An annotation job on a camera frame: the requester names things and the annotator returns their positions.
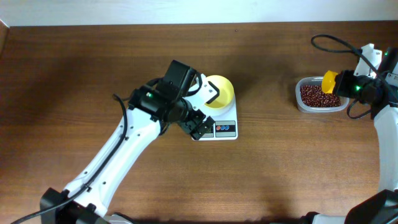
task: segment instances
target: yellow scoop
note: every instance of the yellow scoop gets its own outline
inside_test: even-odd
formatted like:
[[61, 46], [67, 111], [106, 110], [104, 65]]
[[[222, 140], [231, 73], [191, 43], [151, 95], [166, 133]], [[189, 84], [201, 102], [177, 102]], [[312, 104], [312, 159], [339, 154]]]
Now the yellow scoop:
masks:
[[209, 108], [222, 109], [229, 105], [234, 98], [234, 87], [225, 77], [220, 75], [210, 75], [206, 77], [207, 81], [212, 82], [220, 90], [220, 95], [210, 104], [205, 104]]
[[333, 93], [333, 89], [336, 85], [335, 78], [338, 75], [337, 72], [327, 71], [323, 76], [322, 80], [322, 92]]

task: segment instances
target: clear plastic container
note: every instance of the clear plastic container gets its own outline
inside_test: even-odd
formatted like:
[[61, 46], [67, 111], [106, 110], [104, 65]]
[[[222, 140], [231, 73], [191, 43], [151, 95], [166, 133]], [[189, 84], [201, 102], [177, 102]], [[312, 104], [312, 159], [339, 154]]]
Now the clear plastic container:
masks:
[[297, 108], [304, 113], [329, 113], [341, 111], [347, 107], [349, 99], [346, 97], [340, 97], [341, 106], [334, 106], [329, 108], [316, 108], [307, 106], [303, 103], [301, 99], [300, 87], [304, 85], [318, 85], [322, 84], [323, 77], [308, 77], [300, 80], [296, 85], [296, 99], [297, 99]]

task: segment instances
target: yellow cup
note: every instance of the yellow cup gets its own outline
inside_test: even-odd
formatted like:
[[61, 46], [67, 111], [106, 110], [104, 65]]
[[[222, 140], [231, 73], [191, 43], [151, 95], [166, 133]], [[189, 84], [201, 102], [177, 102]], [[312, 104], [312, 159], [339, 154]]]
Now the yellow cup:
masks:
[[232, 86], [232, 83], [221, 75], [210, 75], [206, 77], [206, 80], [217, 86], [220, 90], [220, 95], [210, 104], [206, 103], [205, 106], [216, 110], [227, 107], [234, 98], [234, 86]]

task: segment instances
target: container of beans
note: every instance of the container of beans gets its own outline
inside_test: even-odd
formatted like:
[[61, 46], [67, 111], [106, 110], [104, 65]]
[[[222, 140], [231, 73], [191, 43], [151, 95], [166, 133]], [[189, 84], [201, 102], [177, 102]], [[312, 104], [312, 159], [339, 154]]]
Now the container of beans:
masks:
[[347, 107], [349, 99], [321, 90], [323, 77], [308, 77], [296, 85], [297, 108], [304, 113], [329, 113]]

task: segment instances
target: wooden table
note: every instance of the wooden table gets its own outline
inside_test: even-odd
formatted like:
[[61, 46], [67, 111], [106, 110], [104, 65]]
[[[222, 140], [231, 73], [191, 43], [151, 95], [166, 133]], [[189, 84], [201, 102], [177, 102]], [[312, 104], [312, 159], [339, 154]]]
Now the wooden table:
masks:
[[377, 192], [369, 117], [301, 113], [295, 84], [357, 58], [314, 49], [314, 34], [355, 46], [398, 46], [398, 22], [11, 27], [0, 60], [0, 219], [39, 209], [92, 160], [128, 96], [179, 60], [234, 85], [235, 141], [194, 142], [177, 126], [156, 139], [108, 213], [193, 221], [346, 215]]

